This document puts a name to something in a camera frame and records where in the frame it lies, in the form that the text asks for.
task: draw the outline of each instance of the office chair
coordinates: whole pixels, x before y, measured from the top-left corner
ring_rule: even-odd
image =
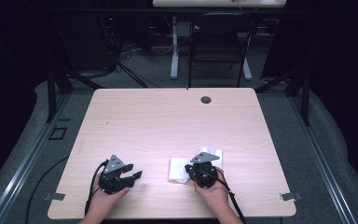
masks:
[[[255,29],[255,20],[243,13],[205,13],[193,20],[190,26],[188,87],[191,87],[193,62],[230,63],[228,69],[239,63],[239,87],[246,52]]]

